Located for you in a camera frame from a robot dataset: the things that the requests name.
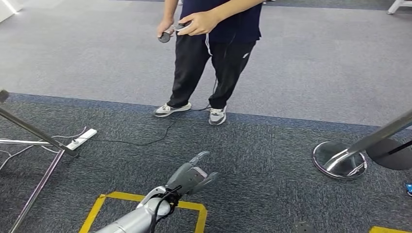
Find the yellow floor tape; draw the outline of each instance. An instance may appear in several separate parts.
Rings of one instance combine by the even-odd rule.
[[[404,232],[400,230],[393,230],[384,227],[372,227],[369,233],[411,233],[411,232]]]
[[[88,233],[90,230],[91,225],[93,224],[94,219],[96,218],[97,214],[99,213],[101,207],[103,206],[104,201],[106,198],[115,198],[121,200],[131,200],[131,201],[141,201],[143,200],[144,196],[137,195],[137,194],[130,194],[130,193],[122,193],[122,192],[113,192],[110,194],[101,194],[97,200],[94,202],[93,207],[91,208],[83,226],[81,227],[79,233]],[[189,210],[197,210],[199,211],[199,216],[197,218],[195,233],[203,233],[205,230],[206,218],[207,218],[207,209],[204,205],[200,203],[193,203],[187,201],[179,201],[178,208],[182,209],[189,209]]]

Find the gray sneaker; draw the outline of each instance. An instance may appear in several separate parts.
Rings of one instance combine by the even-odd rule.
[[[210,109],[209,124],[221,125],[226,121],[226,106],[223,109]]]
[[[156,117],[167,117],[174,112],[183,112],[183,111],[189,110],[190,108],[192,108],[191,103],[187,103],[185,106],[180,107],[180,108],[173,108],[173,107],[168,106],[165,103],[165,105],[155,110],[154,115]]]

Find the shoelace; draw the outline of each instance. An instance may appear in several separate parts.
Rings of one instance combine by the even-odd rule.
[[[212,115],[219,115],[220,113],[222,113],[222,109],[215,109],[215,108],[211,108],[210,109],[210,114]]]
[[[163,105],[162,107],[163,110],[169,112],[170,111],[170,106],[168,106],[167,104]]]

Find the white power strip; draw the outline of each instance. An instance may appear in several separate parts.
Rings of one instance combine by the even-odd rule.
[[[77,139],[74,139],[70,144],[67,145],[67,148],[69,148],[70,150],[75,150],[95,134],[97,134],[97,130],[90,129],[84,134],[80,135]]]

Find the floor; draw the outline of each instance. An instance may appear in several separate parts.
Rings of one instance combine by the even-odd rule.
[[[87,125],[99,131],[97,138],[133,142],[162,135],[175,120],[151,117],[173,80],[173,40],[161,44],[155,37],[162,2],[20,2],[20,14],[0,23],[0,82],[17,93],[7,103],[12,112],[53,135],[77,134]],[[412,231],[403,186],[411,171],[369,161],[366,176],[342,182],[310,160],[318,143],[352,143],[411,108],[412,8],[389,16],[391,3],[268,3],[263,37],[229,102],[226,124],[212,128],[206,112],[194,112],[148,147],[85,144],[80,158],[64,158],[21,232],[77,233],[100,194],[145,195],[202,150],[214,155],[206,169],[222,178],[185,200],[209,210],[206,233],[293,233],[299,221],[317,233],[366,233],[372,226]],[[208,64],[191,98],[194,108],[207,105],[213,74]],[[31,138],[0,119],[3,135]],[[411,137],[411,131],[397,135]],[[0,172],[0,232],[13,224],[52,157],[33,149]],[[91,230],[135,205],[108,200]],[[159,232],[193,232],[193,212],[179,216]]]
[[[390,5],[342,2],[346,8]],[[331,1],[323,5],[335,8],[316,4],[263,8],[263,38],[228,110],[383,125],[409,109],[412,14],[405,12],[410,11],[389,16],[382,10],[340,9]],[[2,85],[9,91],[148,105],[168,99],[174,44],[155,38],[161,2],[30,0],[25,5],[0,25]],[[209,64],[191,99],[195,107],[207,104],[213,84]]]
[[[75,135],[89,126],[98,131],[94,139],[139,144],[160,138],[177,119],[151,116],[154,106],[22,94],[14,94],[6,107],[51,135]],[[351,143],[375,127],[241,114],[213,127],[206,111],[181,117],[160,142],[138,147],[89,141],[78,158],[65,156],[18,233],[78,233],[100,194],[145,195],[204,150],[211,155],[200,167],[220,172],[220,178],[183,200],[206,207],[205,233],[297,233],[293,225],[301,221],[316,233],[367,233],[372,226],[412,231],[412,199],[404,187],[412,170],[392,171],[368,160],[365,176],[345,182],[325,176],[311,161],[317,144]],[[0,135],[35,139],[4,119],[0,125]],[[404,131],[397,138],[411,137],[412,131]],[[0,172],[0,232],[10,228],[52,158],[51,152],[31,149]],[[91,232],[136,205],[107,199]],[[193,233],[197,215],[179,209],[156,232]]]

